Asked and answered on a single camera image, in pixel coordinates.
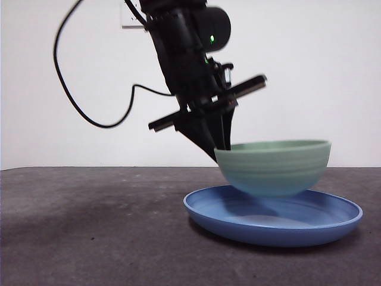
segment dark gray tabletop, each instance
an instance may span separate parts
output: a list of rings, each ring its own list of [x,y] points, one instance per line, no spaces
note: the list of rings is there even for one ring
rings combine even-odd
[[[237,243],[183,197],[217,168],[23,168],[2,175],[2,284],[381,285],[381,168],[328,169],[315,189],[359,204],[347,237],[307,248]]]

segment bowl rim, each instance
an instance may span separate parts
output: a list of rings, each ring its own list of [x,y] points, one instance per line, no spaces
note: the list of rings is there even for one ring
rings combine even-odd
[[[255,145],[260,143],[286,143],[286,142],[315,142],[315,144],[306,145],[306,146],[296,146],[296,147],[283,147],[283,148],[264,148],[257,150],[222,150],[222,149],[214,149],[214,152],[217,154],[255,154],[255,153],[276,153],[276,152],[287,152],[287,151],[302,151],[302,150],[310,150],[315,149],[317,147],[323,146],[331,146],[331,142],[328,140],[322,139],[293,139],[293,140],[274,140],[274,141],[255,141],[255,142],[246,142],[240,144],[233,144],[232,147],[244,146],[244,145]]]

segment plate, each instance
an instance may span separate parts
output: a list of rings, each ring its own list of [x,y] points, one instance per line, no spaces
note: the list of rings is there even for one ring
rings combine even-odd
[[[306,190],[293,197],[256,198],[230,185],[184,198],[191,218],[222,237],[264,246],[305,247],[339,240],[363,216],[352,201]]]

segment wire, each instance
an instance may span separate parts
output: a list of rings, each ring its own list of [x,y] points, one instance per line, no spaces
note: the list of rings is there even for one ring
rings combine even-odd
[[[135,6],[132,4],[132,2],[130,0],[124,0],[125,3],[127,4],[127,6],[130,8],[132,14],[137,18],[137,20],[139,22],[142,23],[142,25],[144,27],[146,27],[147,25],[147,21],[144,20],[144,18],[142,17],[142,15],[137,11],[137,9],[135,8]]]
[[[89,123],[99,127],[99,128],[114,128],[116,126],[118,126],[119,124],[121,124],[125,119],[126,117],[129,115],[129,113],[131,112],[131,108],[132,108],[132,105],[133,105],[133,99],[134,99],[134,96],[135,96],[135,88],[142,88],[142,89],[146,89],[147,91],[151,91],[155,94],[159,94],[159,95],[164,95],[164,96],[167,96],[167,97],[170,97],[170,96],[173,96],[172,94],[165,94],[165,93],[162,93],[162,92],[158,92],[158,91],[155,91],[151,88],[147,88],[146,86],[143,86],[143,85],[133,85],[132,86],[132,91],[131,91],[131,99],[130,99],[130,104],[129,104],[129,107],[126,111],[126,113],[124,114],[124,116],[117,122],[113,123],[113,124],[110,124],[110,125],[103,125],[103,124],[100,124],[98,122],[95,122],[93,121],[90,117],[88,117],[82,110],[81,108],[77,105],[77,103],[75,102],[75,100],[73,99],[73,97],[71,96],[70,94],[70,91],[68,90],[68,87],[65,83],[65,80],[62,76],[62,73],[61,73],[61,69],[60,69],[60,66],[58,64],[58,59],[57,59],[57,49],[58,49],[58,43],[60,41],[60,36],[61,36],[61,33],[63,31],[63,28],[64,26],[66,25],[66,22],[67,20],[70,18],[70,16],[75,12],[75,10],[78,8],[78,6],[81,4],[83,0],[78,0],[74,5],[73,7],[70,9],[70,11],[67,13],[65,19],[62,21],[61,25],[60,25],[60,28],[58,29],[57,31],[57,34],[56,34],[56,37],[55,37],[55,42],[54,42],[54,50],[53,50],[53,59],[54,59],[54,66],[55,66],[55,70],[57,72],[57,75],[58,75],[58,78],[60,79],[60,82],[62,84],[62,87],[64,88],[65,90],[65,93],[66,93],[66,96],[67,98],[70,100],[71,104],[74,106],[74,108],[78,111],[78,113]],[[127,3],[129,2],[131,5],[132,3],[128,0],[125,0],[126,4],[129,6],[129,8],[131,9],[130,5]],[[136,11],[135,7],[132,5],[132,9],[131,11],[134,13],[134,10]]]

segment plate rim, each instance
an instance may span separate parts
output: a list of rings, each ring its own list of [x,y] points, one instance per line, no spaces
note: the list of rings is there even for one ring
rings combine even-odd
[[[245,226],[245,227],[250,227],[250,228],[265,228],[265,229],[284,229],[284,230],[288,230],[288,231],[310,231],[310,230],[313,230],[313,229],[327,229],[327,228],[337,228],[337,227],[340,227],[340,226],[345,226],[345,225],[351,225],[353,223],[356,223],[358,222],[362,216],[363,216],[363,210],[362,208],[354,203],[353,201],[350,201],[346,198],[343,198],[343,197],[340,197],[338,195],[333,195],[333,194],[329,194],[327,192],[321,192],[321,191],[316,191],[316,190],[313,190],[313,189],[306,189],[305,191],[309,191],[309,192],[318,192],[318,193],[321,193],[323,195],[328,195],[330,197],[333,197],[335,199],[338,199],[338,200],[341,200],[341,201],[344,201],[344,202],[347,202],[349,203],[350,205],[354,206],[357,210],[358,210],[358,214],[353,217],[352,219],[350,220],[346,220],[344,222],[339,222],[339,223],[331,223],[331,224],[327,224],[327,225],[317,225],[317,226],[306,226],[306,227],[276,227],[276,226],[266,226],[266,225],[249,225],[247,223],[239,223],[239,222],[229,222],[228,220],[224,220],[224,219],[217,219],[217,218],[214,218],[214,217],[211,217],[211,216],[207,216],[205,214],[202,214],[200,213],[199,211],[197,211],[197,209],[191,207],[188,203],[187,203],[187,198],[190,197],[191,195],[194,195],[196,194],[197,192],[202,192],[202,191],[205,191],[206,189],[211,189],[211,188],[220,188],[220,187],[224,187],[224,186],[229,186],[231,188],[234,188],[233,186],[231,185],[219,185],[219,186],[209,186],[209,187],[206,187],[206,188],[202,188],[202,189],[198,189],[196,191],[193,191],[193,192],[190,192],[189,194],[187,194],[184,199],[183,199],[183,204],[185,205],[185,207],[202,216],[202,217],[206,217],[207,219],[212,219],[212,220],[216,220],[218,222],[224,222],[224,223],[231,223],[232,225],[240,225],[240,226]]]

